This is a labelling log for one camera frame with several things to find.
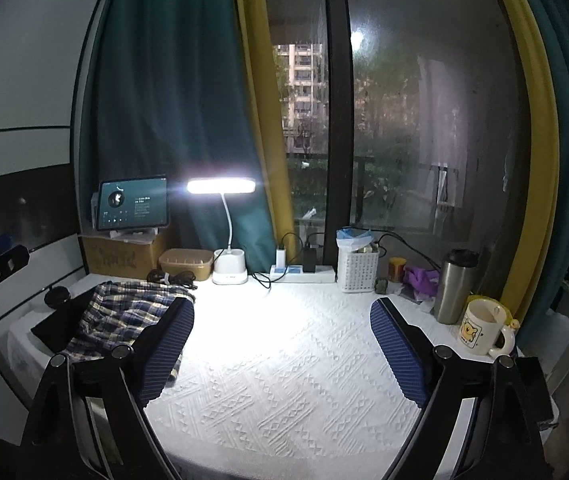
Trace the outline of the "white power strip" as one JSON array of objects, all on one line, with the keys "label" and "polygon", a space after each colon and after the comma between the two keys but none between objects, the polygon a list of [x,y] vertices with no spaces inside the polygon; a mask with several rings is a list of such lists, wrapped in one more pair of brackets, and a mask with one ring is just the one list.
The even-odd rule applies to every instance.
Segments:
[{"label": "white power strip", "polygon": [[332,266],[315,266],[313,272],[306,272],[303,266],[292,264],[286,268],[272,266],[268,278],[276,283],[331,284],[337,279],[337,274]]}]

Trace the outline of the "white desk lamp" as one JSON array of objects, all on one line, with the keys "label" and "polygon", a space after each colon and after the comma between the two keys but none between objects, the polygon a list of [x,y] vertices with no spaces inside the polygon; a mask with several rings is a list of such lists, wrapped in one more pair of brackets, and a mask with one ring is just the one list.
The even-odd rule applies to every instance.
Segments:
[{"label": "white desk lamp", "polygon": [[218,195],[227,221],[227,243],[216,249],[212,262],[211,280],[215,285],[242,285],[249,278],[243,249],[234,249],[234,225],[227,203],[228,195],[245,195],[255,192],[255,181],[248,177],[194,178],[187,182],[191,195]]}]

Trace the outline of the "white charger plug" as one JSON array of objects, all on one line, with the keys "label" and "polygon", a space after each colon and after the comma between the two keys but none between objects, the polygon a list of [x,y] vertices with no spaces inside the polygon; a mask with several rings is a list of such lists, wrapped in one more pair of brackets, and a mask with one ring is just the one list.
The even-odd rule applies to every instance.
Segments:
[{"label": "white charger plug", "polygon": [[287,251],[285,248],[278,248],[276,250],[275,268],[278,271],[287,268]]}]

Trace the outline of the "teal curtain left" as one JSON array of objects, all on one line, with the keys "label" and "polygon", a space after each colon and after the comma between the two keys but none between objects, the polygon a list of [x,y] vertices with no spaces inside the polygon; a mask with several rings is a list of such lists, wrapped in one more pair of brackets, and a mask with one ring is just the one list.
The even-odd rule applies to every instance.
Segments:
[{"label": "teal curtain left", "polygon": [[194,178],[248,177],[228,195],[232,246],[267,271],[276,237],[251,122],[236,0],[106,0],[92,46],[78,134],[78,208],[103,181],[165,176],[170,235],[219,249],[227,221],[218,195],[191,195]]}]

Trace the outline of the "tan oval lidded container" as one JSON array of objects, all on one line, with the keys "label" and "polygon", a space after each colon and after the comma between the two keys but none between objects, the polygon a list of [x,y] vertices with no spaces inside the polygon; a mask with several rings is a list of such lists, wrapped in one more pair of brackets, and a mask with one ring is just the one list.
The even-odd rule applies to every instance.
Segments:
[{"label": "tan oval lidded container", "polygon": [[188,272],[195,281],[206,281],[212,272],[213,258],[211,250],[170,248],[158,258],[158,263],[172,276]]}]

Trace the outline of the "stainless steel tumbler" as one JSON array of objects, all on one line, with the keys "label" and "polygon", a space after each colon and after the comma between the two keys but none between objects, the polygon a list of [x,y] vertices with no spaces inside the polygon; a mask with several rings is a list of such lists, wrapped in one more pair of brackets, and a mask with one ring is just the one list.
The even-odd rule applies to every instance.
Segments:
[{"label": "stainless steel tumbler", "polygon": [[470,295],[479,259],[478,252],[461,248],[452,249],[446,255],[433,307],[437,322],[446,325],[457,323]]}]

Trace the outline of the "purple plastic bag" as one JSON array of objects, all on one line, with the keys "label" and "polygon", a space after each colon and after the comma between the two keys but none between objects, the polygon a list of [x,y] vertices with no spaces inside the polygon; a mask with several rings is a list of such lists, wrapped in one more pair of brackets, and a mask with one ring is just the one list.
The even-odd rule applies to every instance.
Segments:
[{"label": "purple plastic bag", "polygon": [[419,297],[434,298],[439,288],[440,272],[418,266],[406,266],[403,281],[411,286]]}]

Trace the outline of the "black folded garment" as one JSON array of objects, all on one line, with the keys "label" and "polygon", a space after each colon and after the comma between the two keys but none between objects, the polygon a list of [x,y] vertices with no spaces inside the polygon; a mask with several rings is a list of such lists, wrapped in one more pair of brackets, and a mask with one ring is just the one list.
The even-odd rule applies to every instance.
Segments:
[{"label": "black folded garment", "polygon": [[60,353],[68,348],[71,340],[79,334],[79,324],[89,308],[94,289],[69,299],[50,315],[30,329],[45,347],[53,353]]}]

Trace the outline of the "small orange jar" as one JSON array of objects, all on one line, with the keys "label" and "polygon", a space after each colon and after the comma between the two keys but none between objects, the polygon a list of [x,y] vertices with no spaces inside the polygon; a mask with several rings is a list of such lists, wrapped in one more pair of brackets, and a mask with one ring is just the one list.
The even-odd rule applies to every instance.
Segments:
[{"label": "small orange jar", "polygon": [[389,259],[388,278],[392,283],[402,283],[405,273],[407,260],[402,257],[391,257]]}]

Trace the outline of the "white perforated basket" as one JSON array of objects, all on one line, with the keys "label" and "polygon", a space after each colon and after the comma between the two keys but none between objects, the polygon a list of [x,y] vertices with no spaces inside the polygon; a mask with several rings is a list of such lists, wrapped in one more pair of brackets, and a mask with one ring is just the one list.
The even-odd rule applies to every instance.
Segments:
[{"label": "white perforated basket", "polygon": [[341,292],[372,292],[377,278],[379,252],[373,242],[337,240],[337,283]]}]

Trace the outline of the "brown cardboard box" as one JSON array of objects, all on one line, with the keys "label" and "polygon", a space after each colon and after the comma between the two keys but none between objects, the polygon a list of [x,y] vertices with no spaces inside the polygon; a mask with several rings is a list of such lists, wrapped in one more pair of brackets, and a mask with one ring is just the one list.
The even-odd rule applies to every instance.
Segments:
[{"label": "brown cardboard box", "polygon": [[158,259],[167,249],[165,233],[110,238],[82,235],[88,270],[92,274],[144,280],[158,269]]}]

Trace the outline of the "white cartoon mug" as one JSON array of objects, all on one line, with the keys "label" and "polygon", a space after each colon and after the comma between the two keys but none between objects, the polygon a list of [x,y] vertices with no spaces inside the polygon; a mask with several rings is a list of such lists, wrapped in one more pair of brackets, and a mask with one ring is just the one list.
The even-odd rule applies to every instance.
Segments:
[{"label": "white cartoon mug", "polygon": [[457,340],[475,356],[497,359],[515,350],[516,332],[516,325],[502,304],[492,298],[473,296],[463,313]]}]

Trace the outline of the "white textured table cloth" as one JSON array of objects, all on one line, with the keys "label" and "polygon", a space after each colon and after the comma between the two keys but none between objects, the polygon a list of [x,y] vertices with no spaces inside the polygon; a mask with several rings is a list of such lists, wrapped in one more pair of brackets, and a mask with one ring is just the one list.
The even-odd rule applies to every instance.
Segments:
[{"label": "white textured table cloth", "polygon": [[182,471],[378,479],[418,414],[370,327],[371,294],[335,285],[196,289],[176,382],[146,410]]}]

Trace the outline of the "black power adapter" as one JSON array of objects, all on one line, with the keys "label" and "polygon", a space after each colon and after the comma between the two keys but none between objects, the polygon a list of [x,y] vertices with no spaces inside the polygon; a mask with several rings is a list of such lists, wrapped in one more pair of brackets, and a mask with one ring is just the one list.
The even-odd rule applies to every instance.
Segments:
[{"label": "black power adapter", "polygon": [[316,272],[316,248],[311,245],[306,245],[303,248],[303,272],[315,273]]}]

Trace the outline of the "blue yellow plaid pants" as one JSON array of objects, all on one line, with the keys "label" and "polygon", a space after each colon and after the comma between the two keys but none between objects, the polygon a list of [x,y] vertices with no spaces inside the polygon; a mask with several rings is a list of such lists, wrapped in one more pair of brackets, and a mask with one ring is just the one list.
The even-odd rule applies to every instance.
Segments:
[{"label": "blue yellow plaid pants", "polygon": [[155,326],[176,300],[193,302],[184,287],[160,283],[114,282],[98,284],[71,299],[76,317],[62,352],[73,361],[94,360],[118,344],[131,346],[145,328]]}]

